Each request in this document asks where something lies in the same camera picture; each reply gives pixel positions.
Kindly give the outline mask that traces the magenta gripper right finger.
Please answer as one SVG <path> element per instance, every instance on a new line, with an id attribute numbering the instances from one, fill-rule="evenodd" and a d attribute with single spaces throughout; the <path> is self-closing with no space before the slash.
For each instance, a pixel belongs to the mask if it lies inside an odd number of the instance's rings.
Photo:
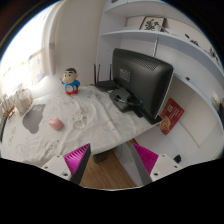
<path id="1" fill-rule="evenodd" d="M 130 149 L 143 185 L 148 185 L 182 169 L 166 154 L 157 155 L 137 144 L 132 144 Z"/>

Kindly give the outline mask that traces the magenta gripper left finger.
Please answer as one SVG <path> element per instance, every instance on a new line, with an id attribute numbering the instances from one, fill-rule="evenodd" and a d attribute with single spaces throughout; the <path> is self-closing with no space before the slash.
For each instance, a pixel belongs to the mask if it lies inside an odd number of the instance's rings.
<path id="1" fill-rule="evenodd" d="M 56 155 L 42 166 L 42 169 L 79 185 L 91 154 L 91 146 L 86 144 L 65 156 Z"/>

